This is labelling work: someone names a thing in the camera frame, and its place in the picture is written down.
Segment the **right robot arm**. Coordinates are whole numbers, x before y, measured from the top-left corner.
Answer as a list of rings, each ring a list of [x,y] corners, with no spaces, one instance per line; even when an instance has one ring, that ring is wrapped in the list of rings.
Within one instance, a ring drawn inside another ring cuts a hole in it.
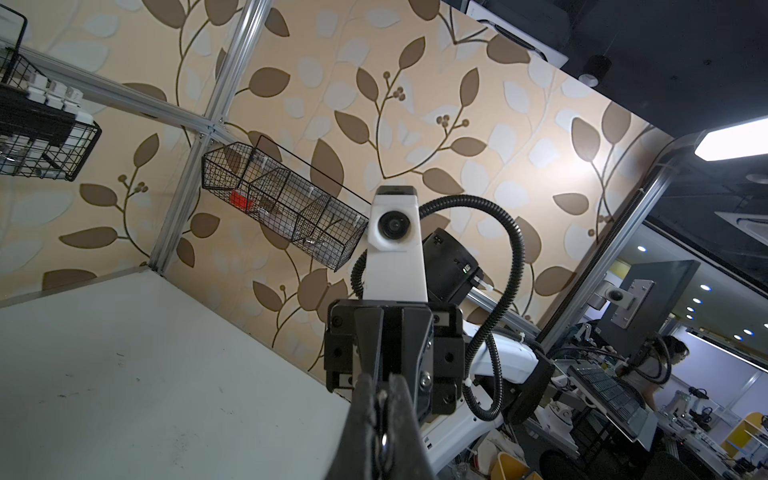
[[[482,280],[477,261],[443,229],[423,253],[426,301],[329,305],[326,385],[352,395],[331,479],[432,479],[543,395],[553,365],[520,341],[499,335],[465,357],[479,328],[459,303]]]

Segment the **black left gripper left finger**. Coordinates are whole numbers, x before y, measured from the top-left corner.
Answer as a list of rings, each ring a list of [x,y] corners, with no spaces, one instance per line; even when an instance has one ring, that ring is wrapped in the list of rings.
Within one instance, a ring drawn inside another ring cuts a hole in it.
[[[379,479],[381,402],[376,381],[360,374],[326,479]]]

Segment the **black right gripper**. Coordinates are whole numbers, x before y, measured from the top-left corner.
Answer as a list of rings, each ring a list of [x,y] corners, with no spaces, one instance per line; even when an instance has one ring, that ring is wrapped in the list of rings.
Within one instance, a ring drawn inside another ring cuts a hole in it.
[[[324,370],[330,392],[401,376],[416,417],[451,415],[462,398],[463,316],[455,304],[339,299],[328,307]]]

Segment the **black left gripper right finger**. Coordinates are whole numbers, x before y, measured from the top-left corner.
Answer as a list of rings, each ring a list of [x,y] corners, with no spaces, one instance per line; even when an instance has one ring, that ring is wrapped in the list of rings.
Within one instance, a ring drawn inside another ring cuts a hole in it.
[[[382,390],[389,396],[390,464],[384,479],[434,479],[406,380],[392,374]]]

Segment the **smallest black padlock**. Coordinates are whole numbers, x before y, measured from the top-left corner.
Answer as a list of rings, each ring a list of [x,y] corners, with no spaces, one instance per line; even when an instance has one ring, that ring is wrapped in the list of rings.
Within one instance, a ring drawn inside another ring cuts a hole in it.
[[[389,470],[390,446],[389,446],[389,396],[385,390],[380,390],[375,397],[376,425],[374,443],[376,475],[378,479],[384,479]]]

